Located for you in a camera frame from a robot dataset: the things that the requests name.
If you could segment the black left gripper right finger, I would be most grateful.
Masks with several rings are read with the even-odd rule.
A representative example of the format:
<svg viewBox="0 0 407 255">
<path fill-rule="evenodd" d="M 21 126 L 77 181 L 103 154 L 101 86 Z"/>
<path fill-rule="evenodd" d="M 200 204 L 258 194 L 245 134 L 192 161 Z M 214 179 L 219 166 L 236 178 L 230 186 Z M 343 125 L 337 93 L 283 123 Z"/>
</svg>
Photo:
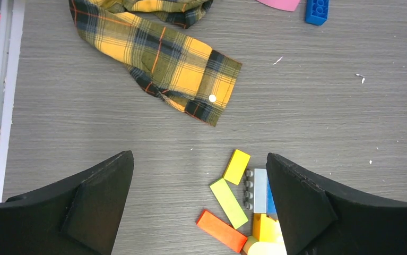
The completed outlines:
<svg viewBox="0 0 407 255">
<path fill-rule="evenodd" d="M 288 254 L 407 254 L 407 202 L 351 188 L 274 153 L 266 170 Z"/>
</svg>

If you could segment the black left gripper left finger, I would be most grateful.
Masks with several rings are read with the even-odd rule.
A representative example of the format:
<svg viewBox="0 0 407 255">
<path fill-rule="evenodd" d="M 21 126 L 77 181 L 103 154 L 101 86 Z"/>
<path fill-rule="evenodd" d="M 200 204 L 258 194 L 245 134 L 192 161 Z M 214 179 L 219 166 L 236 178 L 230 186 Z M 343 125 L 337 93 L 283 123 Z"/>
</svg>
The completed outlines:
<svg viewBox="0 0 407 255">
<path fill-rule="evenodd" d="M 134 170 L 122 151 L 0 203 L 0 254 L 111 254 Z"/>
</svg>

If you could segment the yellow plaid flannel shirt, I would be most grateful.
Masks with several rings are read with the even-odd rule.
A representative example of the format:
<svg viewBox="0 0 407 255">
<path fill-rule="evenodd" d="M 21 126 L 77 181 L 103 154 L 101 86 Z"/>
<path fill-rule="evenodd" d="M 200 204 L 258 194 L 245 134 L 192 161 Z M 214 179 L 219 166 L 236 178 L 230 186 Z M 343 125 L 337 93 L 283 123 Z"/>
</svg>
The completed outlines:
<svg viewBox="0 0 407 255">
<path fill-rule="evenodd" d="M 216 126 L 242 64 L 175 30 L 187 29 L 212 1 L 69 1 L 78 35 L 125 65 L 147 94 Z"/>
</svg>

